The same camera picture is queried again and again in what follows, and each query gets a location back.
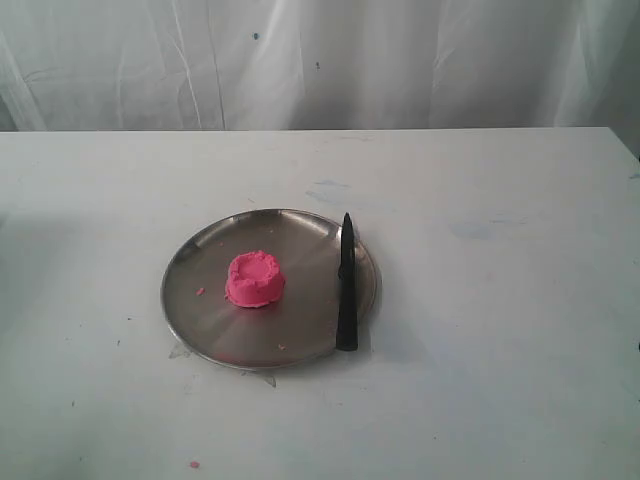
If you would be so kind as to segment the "white plastic backdrop sheet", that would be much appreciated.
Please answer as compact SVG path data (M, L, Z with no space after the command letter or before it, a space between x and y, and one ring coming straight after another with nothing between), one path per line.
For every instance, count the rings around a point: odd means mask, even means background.
M5 1L20 130L639 123L635 1Z

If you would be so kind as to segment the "black knife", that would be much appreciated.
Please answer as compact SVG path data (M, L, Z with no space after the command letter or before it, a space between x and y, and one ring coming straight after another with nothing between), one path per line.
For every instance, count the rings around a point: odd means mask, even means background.
M339 310L336 329L336 349L352 352L358 349L356 297L355 234L349 213L344 214L341 228Z

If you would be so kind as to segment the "round stainless steel plate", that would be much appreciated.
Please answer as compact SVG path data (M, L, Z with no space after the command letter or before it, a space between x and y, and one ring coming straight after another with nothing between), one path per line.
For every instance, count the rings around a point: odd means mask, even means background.
M379 280L350 217L359 347ZM170 330L200 357L242 370L289 367L337 350L342 223L302 210L259 209L206 227L177 251L164 274L161 303ZM284 293L261 308L237 307L225 297L228 267L236 256L259 250L279 261ZM205 289L200 296L199 288Z

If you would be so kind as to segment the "pink play dough lump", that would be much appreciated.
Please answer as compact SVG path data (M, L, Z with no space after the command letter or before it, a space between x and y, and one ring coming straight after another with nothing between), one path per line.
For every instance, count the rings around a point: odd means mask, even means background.
M261 308L278 302L286 280L279 261L264 251L236 256L230 263L225 297L241 308Z

